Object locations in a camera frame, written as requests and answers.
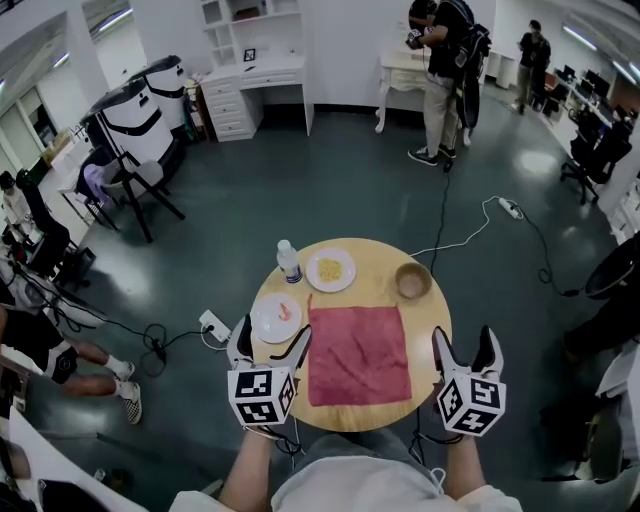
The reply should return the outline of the chair with purple cloth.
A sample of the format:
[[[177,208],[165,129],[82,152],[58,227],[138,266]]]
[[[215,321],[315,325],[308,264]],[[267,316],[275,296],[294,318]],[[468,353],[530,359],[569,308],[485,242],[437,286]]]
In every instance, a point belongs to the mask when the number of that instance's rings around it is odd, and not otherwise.
[[[108,166],[84,163],[80,168],[74,192],[81,197],[84,206],[100,225],[106,222],[111,229],[117,231],[118,227],[107,213],[108,208],[117,205],[105,190],[111,174]]]

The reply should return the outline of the person's left forearm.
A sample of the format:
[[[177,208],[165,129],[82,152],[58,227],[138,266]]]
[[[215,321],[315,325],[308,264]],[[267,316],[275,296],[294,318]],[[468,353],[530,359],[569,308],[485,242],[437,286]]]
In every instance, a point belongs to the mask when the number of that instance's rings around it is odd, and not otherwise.
[[[235,512],[269,512],[269,468],[275,437],[247,430],[218,500]]]

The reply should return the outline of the white plate with yellow food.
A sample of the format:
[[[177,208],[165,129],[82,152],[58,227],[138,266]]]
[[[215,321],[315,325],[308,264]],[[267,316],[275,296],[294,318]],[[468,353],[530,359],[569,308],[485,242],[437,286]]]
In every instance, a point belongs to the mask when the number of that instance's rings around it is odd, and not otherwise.
[[[340,281],[323,283],[317,273],[317,263],[321,258],[330,258],[340,261],[343,265],[343,275]],[[356,264],[351,255],[340,248],[323,248],[315,251],[306,264],[306,277],[310,285],[316,290],[324,293],[336,293],[349,287],[356,277]]]

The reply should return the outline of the black office chair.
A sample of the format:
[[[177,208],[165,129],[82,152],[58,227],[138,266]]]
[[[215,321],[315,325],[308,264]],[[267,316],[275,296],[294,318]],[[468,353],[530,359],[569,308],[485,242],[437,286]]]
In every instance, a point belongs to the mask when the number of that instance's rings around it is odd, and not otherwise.
[[[36,183],[22,169],[16,177],[16,185],[24,195],[36,228],[42,238],[35,255],[27,267],[42,277],[52,277],[61,285],[73,277],[76,258],[67,252],[71,238],[68,229],[57,222],[42,198]]]

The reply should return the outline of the wooden bowl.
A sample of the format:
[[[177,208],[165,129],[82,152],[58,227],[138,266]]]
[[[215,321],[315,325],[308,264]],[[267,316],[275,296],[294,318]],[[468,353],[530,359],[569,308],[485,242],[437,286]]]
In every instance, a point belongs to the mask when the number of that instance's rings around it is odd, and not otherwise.
[[[409,300],[425,296],[431,289],[433,278],[429,270],[416,262],[401,265],[395,274],[398,293]]]

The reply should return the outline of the black round pan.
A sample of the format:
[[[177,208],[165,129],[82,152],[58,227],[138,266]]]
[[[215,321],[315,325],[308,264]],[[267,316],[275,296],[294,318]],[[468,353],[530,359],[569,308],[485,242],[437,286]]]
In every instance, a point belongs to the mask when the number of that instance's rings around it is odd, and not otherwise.
[[[640,232],[614,249],[585,285],[586,295],[594,300],[634,291],[640,291]]]

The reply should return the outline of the cream carved table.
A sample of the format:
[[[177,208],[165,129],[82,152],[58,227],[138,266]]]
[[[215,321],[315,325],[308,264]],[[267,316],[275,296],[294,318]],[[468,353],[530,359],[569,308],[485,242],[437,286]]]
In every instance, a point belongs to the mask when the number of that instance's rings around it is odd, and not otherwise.
[[[375,132],[381,134],[386,122],[387,96],[391,89],[399,92],[425,90],[430,51],[385,49],[380,53],[378,119]]]

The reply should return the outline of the small brown jar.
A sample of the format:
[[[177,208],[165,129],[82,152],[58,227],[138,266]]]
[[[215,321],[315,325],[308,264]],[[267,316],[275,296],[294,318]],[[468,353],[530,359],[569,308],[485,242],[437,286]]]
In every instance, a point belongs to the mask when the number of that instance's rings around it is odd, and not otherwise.
[[[128,495],[133,488],[132,475],[124,469],[110,470],[106,482],[109,488],[121,495]]]

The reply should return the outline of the person's jeans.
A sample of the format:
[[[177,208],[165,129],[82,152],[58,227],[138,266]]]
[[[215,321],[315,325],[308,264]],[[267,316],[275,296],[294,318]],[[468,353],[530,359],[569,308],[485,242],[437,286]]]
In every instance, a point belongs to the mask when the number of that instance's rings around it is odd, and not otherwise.
[[[365,456],[407,464],[425,474],[426,468],[409,453],[405,443],[388,428],[366,432],[329,432],[314,441],[290,475],[314,462],[332,457]]]

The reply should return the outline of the white desk with hutch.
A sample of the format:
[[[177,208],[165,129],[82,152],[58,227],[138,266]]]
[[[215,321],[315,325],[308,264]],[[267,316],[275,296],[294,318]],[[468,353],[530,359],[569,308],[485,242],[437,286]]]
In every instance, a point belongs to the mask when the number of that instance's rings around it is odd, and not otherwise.
[[[213,71],[201,82],[216,137],[251,139],[264,107],[298,104],[306,132],[315,108],[305,0],[197,0]],[[256,58],[244,62],[244,51]]]

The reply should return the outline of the black swivel chair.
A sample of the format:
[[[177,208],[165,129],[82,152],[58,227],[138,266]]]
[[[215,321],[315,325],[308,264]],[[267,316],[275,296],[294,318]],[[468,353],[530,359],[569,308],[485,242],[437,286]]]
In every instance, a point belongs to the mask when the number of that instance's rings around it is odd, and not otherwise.
[[[617,163],[631,151],[631,128],[628,122],[617,121],[605,129],[598,141],[588,139],[582,132],[571,141],[570,158],[561,165],[560,180],[579,183],[582,206],[587,202],[587,192],[592,195],[592,203],[599,200],[594,186],[607,184]]]

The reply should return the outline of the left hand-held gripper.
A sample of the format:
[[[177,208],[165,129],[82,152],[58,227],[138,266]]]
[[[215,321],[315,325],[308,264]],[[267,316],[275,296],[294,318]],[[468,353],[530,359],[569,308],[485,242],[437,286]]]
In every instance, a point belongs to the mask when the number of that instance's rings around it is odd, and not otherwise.
[[[276,366],[255,365],[251,341],[252,324],[244,315],[231,331],[227,357],[228,400],[243,427],[284,424],[297,395],[296,373],[302,367],[312,340],[312,327],[304,326],[280,355]]]

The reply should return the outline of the person's right forearm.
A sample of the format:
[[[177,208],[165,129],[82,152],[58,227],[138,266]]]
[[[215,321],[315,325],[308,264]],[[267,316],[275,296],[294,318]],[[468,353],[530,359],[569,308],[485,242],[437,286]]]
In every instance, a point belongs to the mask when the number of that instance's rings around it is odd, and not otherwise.
[[[447,448],[445,491],[454,500],[486,485],[475,438],[463,436]]]

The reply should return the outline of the person's white shirt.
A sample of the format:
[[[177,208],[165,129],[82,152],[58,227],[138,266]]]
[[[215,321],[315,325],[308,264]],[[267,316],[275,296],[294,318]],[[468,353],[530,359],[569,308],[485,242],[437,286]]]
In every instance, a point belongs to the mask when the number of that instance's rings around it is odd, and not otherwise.
[[[319,460],[269,497],[272,512],[523,512],[519,501],[486,483],[454,500],[428,474],[365,456]],[[169,512],[235,512],[201,492],[179,493]]]

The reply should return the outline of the square white power strip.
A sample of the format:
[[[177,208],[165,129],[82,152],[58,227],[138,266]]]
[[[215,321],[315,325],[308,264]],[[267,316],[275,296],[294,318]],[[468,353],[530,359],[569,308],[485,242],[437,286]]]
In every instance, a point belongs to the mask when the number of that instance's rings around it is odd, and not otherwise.
[[[199,317],[203,334],[211,335],[216,341],[225,343],[231,334],[230,329],[209,309]]]

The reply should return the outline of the clear plastic water bottle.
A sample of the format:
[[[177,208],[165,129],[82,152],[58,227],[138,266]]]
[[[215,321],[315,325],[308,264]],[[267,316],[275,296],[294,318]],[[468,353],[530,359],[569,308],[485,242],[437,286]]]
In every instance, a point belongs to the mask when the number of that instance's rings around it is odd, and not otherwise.
[[[283,239],[278,242],[276,260],[287,283],[295,284],[302,279],[297,251],[288,240]]]

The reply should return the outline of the white machine with black lid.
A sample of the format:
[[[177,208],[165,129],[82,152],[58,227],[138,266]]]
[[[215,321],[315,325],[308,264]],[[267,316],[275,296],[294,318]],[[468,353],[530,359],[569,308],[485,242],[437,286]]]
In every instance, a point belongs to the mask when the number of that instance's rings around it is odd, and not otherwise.
[[[129,82],[138,79],[145,81],[169,130],[174,133],[184,125],[183,96],[187,78],[181,58],[169,55],[132,75]]]
[[[170,180],[184,158],[174,135],[180,127],[183,96],[182,86],[158,89],[141,77],[105,94],[81,118],[80,125],[94,148],[118,158],[128,156],[136,165],[156,161],[164,179]]]

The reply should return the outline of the desk with monitors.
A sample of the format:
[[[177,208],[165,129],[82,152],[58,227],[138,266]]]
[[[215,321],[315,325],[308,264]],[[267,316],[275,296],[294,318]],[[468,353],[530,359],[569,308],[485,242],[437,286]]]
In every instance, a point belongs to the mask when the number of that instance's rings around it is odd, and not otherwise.
[[[598,74],[588,70],[579,76],[572,67],[565,65],[556,68],[553,74],[546,74],[545,104],[551,101],[573,121],[577,121],[581,111],[587,110],[611,127],[614,115],[607,99],[608,90],[609,84]]]

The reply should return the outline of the white folding table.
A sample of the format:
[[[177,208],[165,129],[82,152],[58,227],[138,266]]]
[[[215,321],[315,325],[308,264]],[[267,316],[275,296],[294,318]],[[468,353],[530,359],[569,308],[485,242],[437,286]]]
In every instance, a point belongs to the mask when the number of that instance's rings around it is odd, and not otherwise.
[[[111,490],[71,462],[45,439],[15,408],[10,408],[7,439],[21,448],[30,467],[30,477],[19,479],[22,495],[42,511],[38,496],[39,480],[69,482],[87,492],[109,512],[149,512],[146,508]]]

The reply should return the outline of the red cloth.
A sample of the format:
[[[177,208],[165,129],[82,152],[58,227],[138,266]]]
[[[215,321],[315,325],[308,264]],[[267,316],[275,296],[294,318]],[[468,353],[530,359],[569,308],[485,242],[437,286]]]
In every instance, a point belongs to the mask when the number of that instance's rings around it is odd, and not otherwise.
[[[412,387],[397,306],[316,307],[307,301],[312,341],[308,399],[315,407],[407,401]]]

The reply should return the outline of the white plate with shrimp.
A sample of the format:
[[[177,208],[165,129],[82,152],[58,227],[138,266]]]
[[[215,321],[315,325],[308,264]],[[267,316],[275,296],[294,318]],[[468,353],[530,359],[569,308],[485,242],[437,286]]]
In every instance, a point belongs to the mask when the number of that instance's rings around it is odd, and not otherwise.
[[[292,317],[283,322],[279,319],[280,303],[286,304]],[[301,327],[302,311],[298,301],[285,293],[269,293],[259,298],[250,311],[255,336],[268,344],[279,344],[297,334]]]

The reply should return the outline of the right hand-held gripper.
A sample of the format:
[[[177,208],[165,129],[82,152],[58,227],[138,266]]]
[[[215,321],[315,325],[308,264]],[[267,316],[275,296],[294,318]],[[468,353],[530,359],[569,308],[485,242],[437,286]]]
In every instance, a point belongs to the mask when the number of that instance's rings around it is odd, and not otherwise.
[[[471,366],[456,359],[440,326],[433,331],[432,345],[437,371],[453,372],[436,399],[445,430],[473,437],[485,435],[504,415],[506,385],[465,374],[470,374],[471,368],[481,375],[501,374],[504,358],[495,333],[488,325],[481,329],[479,350]]]

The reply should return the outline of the black chair with grey seat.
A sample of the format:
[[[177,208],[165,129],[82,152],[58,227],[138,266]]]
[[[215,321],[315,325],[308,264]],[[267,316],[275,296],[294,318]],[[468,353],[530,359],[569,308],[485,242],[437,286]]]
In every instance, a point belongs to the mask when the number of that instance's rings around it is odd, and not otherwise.
[[[125,152],[100,169],[97,189],[116,205],[130,206],[133,209],[148,243],[151,243],[153,238],[142,212],[140,200],[144,196],[151,196],[179,220],[185,219],[185,215],[168,199],[169,192],[164,185],[164,170],[158,161],[147,160],[138,163],[129,152]]]

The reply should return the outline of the round wooden table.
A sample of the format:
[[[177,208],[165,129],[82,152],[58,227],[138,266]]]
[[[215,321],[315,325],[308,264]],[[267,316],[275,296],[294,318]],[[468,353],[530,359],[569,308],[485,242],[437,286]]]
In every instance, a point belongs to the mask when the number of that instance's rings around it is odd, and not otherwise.
[[[356,264],[356,277],[346,289],[324,293],[313,288],[306,277],[309,257],[323,248],[347,251]],[[316,307],[376,307],[397,306],[405,331],[406,351],[412,387],[412,398],[397,403],[370,406],[315,407],[308,399],[307,356],[296,376],[298,394],[291,414],[310,426],[335,432],[370,431],[390,426],[409,416],[433,392],[440,376],[435,368],[431,335],[435,327],[452,331],[449,309],[438,284],[419,299],[409,300],[398,293],[395,282],[397,269],[412,262],[412,257],[391,245],[362,238],[327,240],[308,246],[298,253],[305,273],[300,282],[289,284],[280,269],[274,269],[265,279],[256,297],[269,293],[285,293],[294,297],[302,311],[302,324],[309,324],[307,301],[313,299]]]

